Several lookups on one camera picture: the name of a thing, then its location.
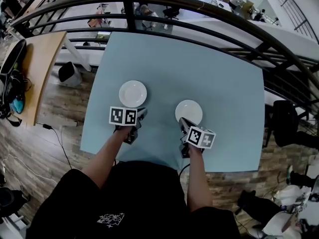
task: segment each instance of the staircase railing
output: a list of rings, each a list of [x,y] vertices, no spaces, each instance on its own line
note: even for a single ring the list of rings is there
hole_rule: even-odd
[[[278,0],[280,6],[286,11],[291,22],[295,27],[295,31],[315,39],[319,43],[319,39],[314,32],[313,27],[307,20],[303,11],[300,9],[295,0]]]
[[[142,16],[136,15],[134,2],[144,2],[159,4],[165,6],[174,6],[180,9],[193,11],[200,13],[202,15],[212,17],[221,20],[229,25],[232,25],[260,40],[260,45],[258,47],[252,47],[241,41],[238,41],[232,37],[229,37],[220,32],[210,30],[204,27],[200,27],[194,24],[172,20],[168,18],[154,17],[154,16]],[[80,15],[59,18],[56,20],[50,20],[46,23],[35,25],[29,29],[25,28],[24,23],[35,17],[42,16],[46,13],[50,13],[58,10],[66,10],[73,6],[91,4],[91,3],[104,3],[104,2],[123,2],[122,14],[120,13],[106,13],[106,14],[90,14],[90,15]],[[67,31],[68,33],[74,32],[133,32],[138,34],[150,34],[165,38],[173,38],[181,41],[186,41],[194,43],[197,45],[205,46],[220,52],[226,53],[230,56],[234,56],[238,59],[242,59],[248,63],[254,64],[255,66],[261,68],[264,73],[268,76],[265,79],[265,83],[268,86],[272,86],[273,89],[269,89],[265,86],[266,90],[271,92],[279,93],[281,96],[288,100],[291,100],[295,104],[303,107],[307,111],[311,112],[313,115],[318,113],[319,107],[314,100],[319,100],[316,90],[319,90],[319,81],[309,70],[309,68],[302,62],[291,50],[289,50],[280,41],[274,38],[272,35],[262,30],[258,26],[252,24],[251,22],[240,18],[231,12],[213,6],[211,4],[201,2],[199,0],[57,0],[56,2],[46,4],[28,15],[22,16],[12,23],[12,26],[25,38],[36,35],[35,29],[44,28],[47,26],[54,26],[64,22],[84,20],[84,19],[125,19],[127,26],[123,28],[119,27],[94,27],[94,28],[72,28],[72,29],[60,29],[59,31]],[[217,37],[221,40],[228,41],[237,45],[238,47],[246,51],[245,55],[236,54],[236,52],[231,52],[226,49],[221,49],[213,45],[200,42],[198,40],[176,36],[173,34],[165,33],[164,31],[155,32],[147,31],[145,29],[138,29],[138,22],[141,20],[159,22],[172,26],[179,26],[183,28],[188,28],[197,32],[208,34],[210,36]],[[98,38],[73,38],[71,41],[92,41],[98,43],[106,43],[107,40]],[[92,46],[82,46],[81,49],[101,49],[100,47]],[[273,55],[270,56],[269,50],[275,50],[280,56],[276,58]],[[258,60],[267,61],[268,66],[261,66],[256,63]],[[292,72],[287,70],[289,67],[297,67],[297,72]]]

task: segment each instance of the wood plank flooring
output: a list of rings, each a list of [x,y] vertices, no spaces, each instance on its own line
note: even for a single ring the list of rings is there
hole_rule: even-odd
[[[2,51],[0,60],[4,57],[5,46],[0,45]],[[83,83],[78,88],[68,88],[57,84],[54,72],[49,79],[45,96],[41,106],[42,116],[63,117],[79,122],[77,127],[57,128],[59,138],[74,168],[82,169],[92,154],[80,150],[81,134],[85,112],[94,81],[95,74],[83,72]],[[49,178],[44,179],[34,175],[23,163],[8,155],[21,159],[37,175]],[[285,186],[286,168],[293,164],[298,172],[304,172],[310,155],[316,154],[312,149],[291,145],[285,148],[276,146],[273,137],[269,146],[263,149],[259,170],[240,173],[207,173],[207,181],[213,196],[215,207],[235,211],[236,202],[243,189],[256,190],[257,196],[271,198],[273,192]],[[20,189],[32,195],[31,201],[25,204],[19,213],[25,220],[32,218],[41,203],[50,195],[56,182],[69,170],[67,160],[59,145],[53,130],[35,127],[14,128],[7,121],[0,120],[0,159],[6,167],[6,186],[11,189]],[[183,172],[181,184],[186,193],[188,172]],[[244,212],[237,220],[247,228],[256,222]],[[241,233],[245,229],[239,225]]]

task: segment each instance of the white saucer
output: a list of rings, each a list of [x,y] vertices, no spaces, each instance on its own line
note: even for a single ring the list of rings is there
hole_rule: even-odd
[[[195,101],[184,100],[176,107],[175,117],[177,121],[179,121],[181,117],[184,117],[198,125],[203,118],[203,110]]]
[[[142,105],[146,99],[147,91],[142,82],[125,82],[119,91],[119,98],[123,105],[129,108],[135,108]]]

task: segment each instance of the office chair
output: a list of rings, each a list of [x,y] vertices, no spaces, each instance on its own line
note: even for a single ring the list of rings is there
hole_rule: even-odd
[[[317,136],[298,131],[300,119],[305,116],[309,120],[309,113],[306,111],[298,115],[296,107],[291,102],[275,101],[273,116],[268,122],[266,143],[263,147],[267,147],[271,133],[274,132],[275,142],[279,147],[298,144],[319,149],[319,138]]]
[[[177,8],[177,7],[167,8],[167,6],[166,6],[166,9],[163,10],[163,13],[164,13],[164,17],[167,17],[170,19],[175,18],[178,20],[178,18],[176,16],[179,15],[179,8]]]

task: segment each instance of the white graphic print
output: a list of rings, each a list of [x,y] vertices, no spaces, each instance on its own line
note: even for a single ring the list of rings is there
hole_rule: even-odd
[[[100,219],[98,220],[98,223],[107,224],[109,228],[112,228],[113,226],[118,226],[122,219],[124,218],[124,213],[120,214],[106,214],[103,216],[100,216]]]

